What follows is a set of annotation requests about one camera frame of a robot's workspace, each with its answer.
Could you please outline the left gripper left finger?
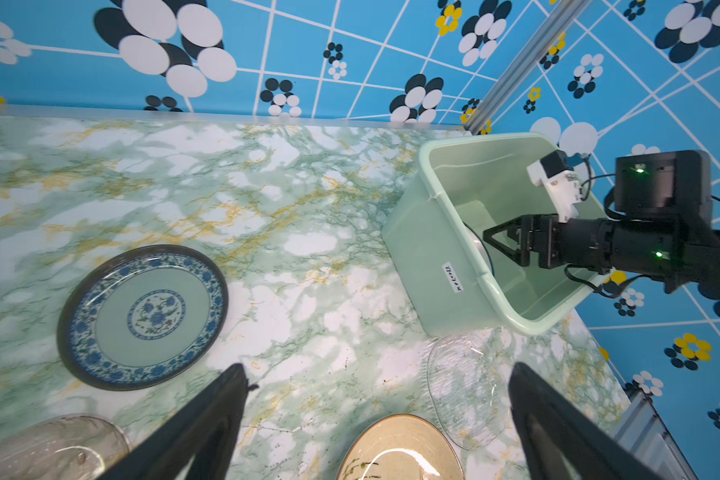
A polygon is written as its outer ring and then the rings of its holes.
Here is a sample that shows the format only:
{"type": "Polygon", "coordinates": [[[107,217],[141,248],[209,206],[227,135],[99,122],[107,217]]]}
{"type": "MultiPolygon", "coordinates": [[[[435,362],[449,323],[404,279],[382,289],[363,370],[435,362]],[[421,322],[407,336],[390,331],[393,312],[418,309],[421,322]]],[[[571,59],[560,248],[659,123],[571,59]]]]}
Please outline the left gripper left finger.
{"type": "Polygon", "coordinates": [[[250,392],[244,366],[236,363],[180,411],[108,468],[103,479],[224,479],[250,392]]]}

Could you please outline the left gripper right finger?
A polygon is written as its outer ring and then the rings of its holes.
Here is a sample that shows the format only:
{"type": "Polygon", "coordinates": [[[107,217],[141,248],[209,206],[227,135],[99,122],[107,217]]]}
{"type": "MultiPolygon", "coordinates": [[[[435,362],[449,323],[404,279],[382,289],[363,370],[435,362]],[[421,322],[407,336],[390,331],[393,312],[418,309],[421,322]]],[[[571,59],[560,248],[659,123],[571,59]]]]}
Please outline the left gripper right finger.
{"type": "Polygon", "coordinates": [[[657,479],[523,362],[508,382],[513,423],[533,479],[657,479]]]}

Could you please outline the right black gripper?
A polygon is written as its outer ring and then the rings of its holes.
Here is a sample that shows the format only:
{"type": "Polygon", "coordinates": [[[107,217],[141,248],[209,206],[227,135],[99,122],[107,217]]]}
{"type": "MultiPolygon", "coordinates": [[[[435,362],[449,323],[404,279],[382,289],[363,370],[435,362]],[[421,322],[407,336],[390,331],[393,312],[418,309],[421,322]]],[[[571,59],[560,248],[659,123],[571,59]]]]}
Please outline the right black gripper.
{"type": "Polygon", "coordinates": [[[559,222],[556,215],[522,215],[487,228],[482,240],[521,267],[531,264],[538,254],[538,267],[554,269],[561,265],[559,222]]]}

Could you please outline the light green plastic bin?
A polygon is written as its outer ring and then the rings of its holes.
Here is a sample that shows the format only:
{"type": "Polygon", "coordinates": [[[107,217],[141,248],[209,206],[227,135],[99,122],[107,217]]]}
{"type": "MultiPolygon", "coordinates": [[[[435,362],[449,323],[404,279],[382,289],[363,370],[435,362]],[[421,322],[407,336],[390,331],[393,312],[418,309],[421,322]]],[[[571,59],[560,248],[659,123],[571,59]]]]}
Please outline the light green plastic bin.
{"type": "Polygon", "coordinates": [[[520,267],[476,236],[524,214],[549,214],[548,193],[527,168],[556,150],[537,133],[435,140],[382,228],[382,238],[424,331],[432,337],[505,327],[540,335],[605,278],[520,267]]]}

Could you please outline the blue patterned small plate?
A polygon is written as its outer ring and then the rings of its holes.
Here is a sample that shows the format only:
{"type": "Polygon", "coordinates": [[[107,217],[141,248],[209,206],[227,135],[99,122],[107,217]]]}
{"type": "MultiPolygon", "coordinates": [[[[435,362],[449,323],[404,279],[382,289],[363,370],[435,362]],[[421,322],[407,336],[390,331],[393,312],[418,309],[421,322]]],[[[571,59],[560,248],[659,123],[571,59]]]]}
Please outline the blue patterned small plate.
{"type": "Polygon", "coordinates": [[[221,269],[189,247],[160,244],[120,254],[88,274],[57,325],[64,366],[110,391],[158,385],[198,361],[229,307],[221,269]]]}

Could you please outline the beige bamboo print plate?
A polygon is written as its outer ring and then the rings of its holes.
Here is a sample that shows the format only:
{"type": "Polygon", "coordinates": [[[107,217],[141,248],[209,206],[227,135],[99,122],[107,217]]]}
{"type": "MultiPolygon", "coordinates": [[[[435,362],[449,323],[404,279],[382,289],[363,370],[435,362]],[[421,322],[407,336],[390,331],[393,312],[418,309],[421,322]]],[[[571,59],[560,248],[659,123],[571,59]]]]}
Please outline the beige bamboo print plate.
{"type": "Polygon", "coordinates": [[[369,426],[348,450],[339,479],[463,479],[453,447],[433,424],[396,414],[369,426]]]}

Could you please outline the white plate cloud emblem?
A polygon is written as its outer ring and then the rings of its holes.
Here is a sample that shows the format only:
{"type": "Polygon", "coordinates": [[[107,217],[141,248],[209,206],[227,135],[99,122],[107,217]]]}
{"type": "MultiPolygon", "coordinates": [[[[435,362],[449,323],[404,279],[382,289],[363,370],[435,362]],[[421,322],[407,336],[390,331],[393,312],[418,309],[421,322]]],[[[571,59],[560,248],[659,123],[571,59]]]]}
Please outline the white plate cloud emblem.
{"type": "Polygon", "coordinates": [[[494,264],[493,264],[492,258],[490,256],[490,253],[488,251],[488,248],[486,246],[486,243],[475,232],[475,230],[472,229],[469,225],[464,223],[464,227],[466,228],[467,232],[469,233],[472,243],[473,243],[474,247],[476,248],[476,250],[478,251],[479,255],[484,260],[484,262],[488,265],[491,274],[494,274],[495,273],[494,264]]]}

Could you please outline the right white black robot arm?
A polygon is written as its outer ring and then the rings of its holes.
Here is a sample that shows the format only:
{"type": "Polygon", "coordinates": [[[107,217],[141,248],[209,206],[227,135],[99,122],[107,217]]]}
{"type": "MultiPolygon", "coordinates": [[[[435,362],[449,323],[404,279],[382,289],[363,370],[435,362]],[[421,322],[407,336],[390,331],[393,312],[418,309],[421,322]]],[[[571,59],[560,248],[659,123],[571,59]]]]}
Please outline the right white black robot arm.
{"type": "Polygon", "coordinates": [[[482,233],[521,267],[616,269],[660,282],[666,293],[695,283],[720,293],[720,230],[712,227],[711,159],[701,150],[620,157],[604,217],[527,214],[482,233]]]}

